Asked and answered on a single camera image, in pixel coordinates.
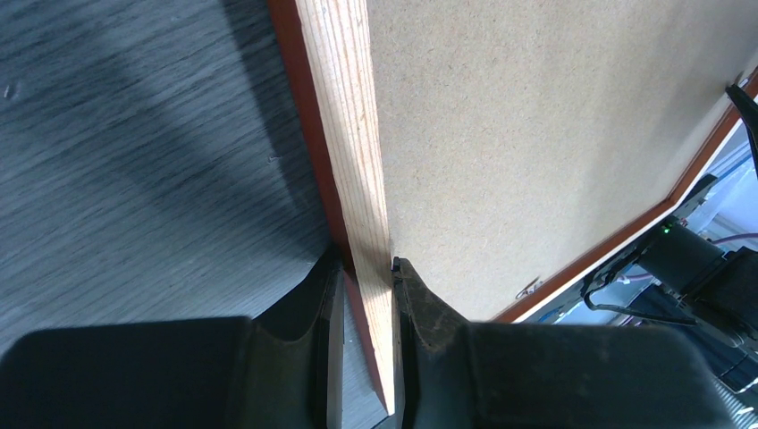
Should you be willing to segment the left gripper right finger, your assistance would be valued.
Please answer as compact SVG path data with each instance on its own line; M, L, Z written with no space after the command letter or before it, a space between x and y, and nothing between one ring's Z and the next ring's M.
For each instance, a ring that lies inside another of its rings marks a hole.
M392 263L397 428L730 428L695 347L663 327L467 320Z

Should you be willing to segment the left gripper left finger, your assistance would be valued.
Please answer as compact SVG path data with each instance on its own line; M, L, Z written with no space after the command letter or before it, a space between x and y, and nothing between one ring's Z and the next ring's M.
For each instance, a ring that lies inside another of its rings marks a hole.
M261 315L46 329L1 359L4 428L338 428L343 268Z

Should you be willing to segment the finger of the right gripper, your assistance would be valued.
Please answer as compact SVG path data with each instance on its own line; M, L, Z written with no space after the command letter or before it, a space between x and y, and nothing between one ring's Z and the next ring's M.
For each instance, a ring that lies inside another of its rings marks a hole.
M757 159L757 103L738 85L725 87L732 105L737 109L747 131L753 160Z

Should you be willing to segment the orange wooden picture frame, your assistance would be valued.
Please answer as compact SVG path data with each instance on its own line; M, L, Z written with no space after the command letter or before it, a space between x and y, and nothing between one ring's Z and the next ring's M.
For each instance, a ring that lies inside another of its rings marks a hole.
M323 186L325 207L338 214L331 223L335 238L350 257L358 290L354 307L362 323L375 389L384 408L394 414L397 388L391 378L391 266L397 255L393 251L383 175L369 2L272 1L269 7L299 104L304 134L308 142L325 147L323 155L313 155L314 169ZM491 319L526 320L671 214L716 156L722 144L718 130L733 129L730 112L728 101L698 157L661 203L570 267L543 281L532 295L516 300Z

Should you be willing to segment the brown cardboard backing board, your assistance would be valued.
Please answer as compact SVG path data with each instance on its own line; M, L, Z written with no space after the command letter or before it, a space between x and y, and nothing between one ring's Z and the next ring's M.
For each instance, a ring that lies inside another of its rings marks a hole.
M393 251L487 320L661 203L757 64L754 1L371 1Z

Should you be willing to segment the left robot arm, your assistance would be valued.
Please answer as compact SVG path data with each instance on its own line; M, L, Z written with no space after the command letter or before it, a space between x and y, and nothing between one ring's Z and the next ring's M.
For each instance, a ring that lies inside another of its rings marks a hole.
M466 320L404 258L392 264L384 428L730 428L684 334L757 352L757 254L724 252L675 217L587 274L580 297L637 264L675 297L648 327ZM4 428L338 428L343 268L328 248L257 318L29 333L1 360Z

